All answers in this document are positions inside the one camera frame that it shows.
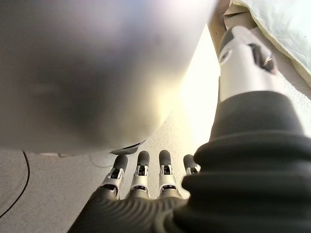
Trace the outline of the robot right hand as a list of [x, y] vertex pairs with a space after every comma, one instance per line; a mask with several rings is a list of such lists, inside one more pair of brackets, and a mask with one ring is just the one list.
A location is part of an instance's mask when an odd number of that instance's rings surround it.
[[277, 85], [272, 52], [243, 26], [223, 35], [219, 93], [209, 141], [183, 159], [177, 189], [171, 156], [159, 153], [159, 192], [149, 196], [150, 155], [138, 155], [120, 199], [127, 156], [119, 155], [71, 233], [308, 233], [311, 140]]

